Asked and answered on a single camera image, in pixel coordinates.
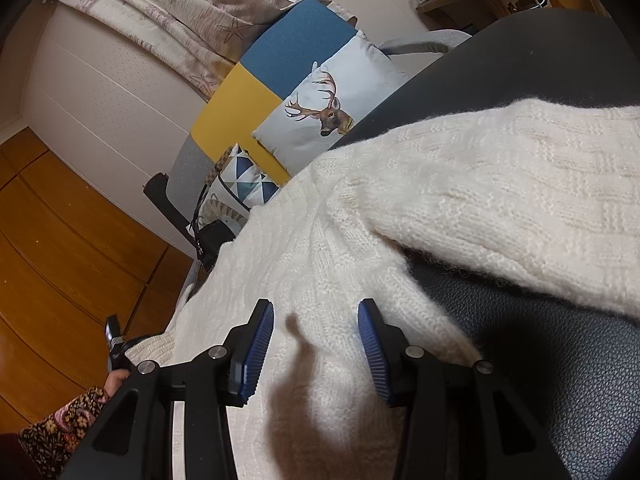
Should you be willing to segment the floral sleeve forearm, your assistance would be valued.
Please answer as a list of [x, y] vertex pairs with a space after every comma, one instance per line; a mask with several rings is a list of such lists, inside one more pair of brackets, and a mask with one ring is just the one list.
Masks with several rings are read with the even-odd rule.
[[57, 479], [62, 474], [108, 400], [103, 388], [92, 387], [17, 434], [18, 443], [42, 478]]

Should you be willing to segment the person's left hand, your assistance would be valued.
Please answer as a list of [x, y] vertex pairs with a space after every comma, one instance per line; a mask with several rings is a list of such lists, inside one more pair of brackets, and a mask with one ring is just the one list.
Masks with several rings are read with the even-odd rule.
[[103, 390], [109, 399], [116, 394], [129, 375], [129, 370], [112, 370], [108, 373]]

